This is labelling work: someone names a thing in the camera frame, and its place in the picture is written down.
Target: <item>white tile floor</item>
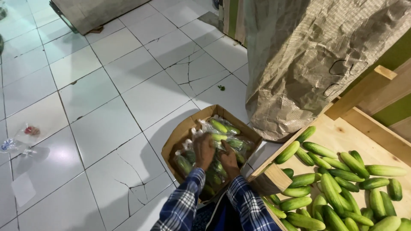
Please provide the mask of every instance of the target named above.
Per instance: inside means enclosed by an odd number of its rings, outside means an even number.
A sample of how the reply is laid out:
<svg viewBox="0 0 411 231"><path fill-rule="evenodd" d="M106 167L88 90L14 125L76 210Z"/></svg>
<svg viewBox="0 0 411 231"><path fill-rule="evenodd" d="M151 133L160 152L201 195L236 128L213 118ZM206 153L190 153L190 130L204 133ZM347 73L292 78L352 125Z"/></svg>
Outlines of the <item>white tile floor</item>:
<svg viewBox="0 0 411 231"><path fill-rule="evenodd" d="M0 140L25 122L41 135L32 156L0 155L0 231L149 230L178 186L161 156L176 125L212 104L249 122L247 50L197 19L211 0L152 0L85 37L48 0L6 7Z"/></svg>

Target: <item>plaid shirt sleeve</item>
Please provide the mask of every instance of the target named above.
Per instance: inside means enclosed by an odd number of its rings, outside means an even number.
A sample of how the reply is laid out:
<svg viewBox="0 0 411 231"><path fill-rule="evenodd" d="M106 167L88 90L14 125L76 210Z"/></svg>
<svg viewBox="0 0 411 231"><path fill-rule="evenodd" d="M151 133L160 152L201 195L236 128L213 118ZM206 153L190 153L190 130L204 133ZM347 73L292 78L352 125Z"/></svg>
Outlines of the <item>plaid shirt sleeve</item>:
<svg viewBox="0 0 411 231"><path fill-rule="evenodd" d="M227 196L240 214L244 231L281 231L272 219L261 197L255 193L243 176L234 178Z"/></svg>
<svg viewBox="0 0 411 231"><path fill-rule="evenodd" d="M190 231L205 180L206 174L203 169L192 170L184 183L180 184L164 204L160 218L151 230Z"/></svg>

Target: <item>burlap sack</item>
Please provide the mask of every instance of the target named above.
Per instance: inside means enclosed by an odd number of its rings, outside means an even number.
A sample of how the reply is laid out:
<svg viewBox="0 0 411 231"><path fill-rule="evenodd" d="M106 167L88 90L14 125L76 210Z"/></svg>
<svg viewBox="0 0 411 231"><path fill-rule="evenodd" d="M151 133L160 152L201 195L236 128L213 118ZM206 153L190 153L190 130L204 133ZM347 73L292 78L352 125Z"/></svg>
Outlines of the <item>burlap sack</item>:
<svg viewBox="0 0 411 231"><path fill-rule="evenodd" d="M272 141L314 120L411 27L411 0L245 0L244 9L246 109Z"/></svg>

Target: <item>hand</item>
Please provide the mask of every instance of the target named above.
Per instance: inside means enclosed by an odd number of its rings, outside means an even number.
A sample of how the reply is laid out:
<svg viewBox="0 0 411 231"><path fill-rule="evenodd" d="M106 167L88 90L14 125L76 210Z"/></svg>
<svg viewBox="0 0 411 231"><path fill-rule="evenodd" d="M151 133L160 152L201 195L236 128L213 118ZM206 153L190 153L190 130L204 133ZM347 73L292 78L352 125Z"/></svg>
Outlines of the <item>hand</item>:
<svg viewBox="0 0 411 231"><path fill-rule="evenodd" d="M214 156L215 148L210 133L205 133L194 140L194 152L196 153L196 166L204 171L208 169Z"/></svg>
<svg viewBox="0 0 411 231"><path fill-rule="evenodd" d="M237 158L234 150L231 148L229 144L225 140L221 140L221 144L227 151L220 150L218 155L220 156L220 162L227 172L229 180L233 180L237 176L241 175L240 169L237 165Z"/></svg>

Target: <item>person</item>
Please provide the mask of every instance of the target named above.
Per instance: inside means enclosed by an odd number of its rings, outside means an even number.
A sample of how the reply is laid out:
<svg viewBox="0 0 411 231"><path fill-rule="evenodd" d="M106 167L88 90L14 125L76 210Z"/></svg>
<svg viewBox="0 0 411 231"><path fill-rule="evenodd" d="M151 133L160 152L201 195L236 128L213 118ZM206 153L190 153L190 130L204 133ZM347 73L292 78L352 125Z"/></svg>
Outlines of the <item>person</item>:
<svg viewBox="0 0 411 231"><path fill-rule="evenodd" d="M220 219L214 222L216 225L212 229L207 227L206 230L240 230L241 228L234 228L238 223L244 231L281 231L268 213L261 197L251 189L241 175L236 155L230 145L224 140L221 140L221 143L228 151L219 151L219 159L231 181L224 195L235 212L229 213L230 207L224 207L223 211L226 215L220 216ZM198 196L206 180L205 171L210 166L215 152L211 134L206 133L198 137L193 145L196 153L194 168L184 183L180 184L163 205L160 218L152 227L152 231L190 231L192 229ZM238 217L238 222L228 222L227 215L234 213Z"/></svg>

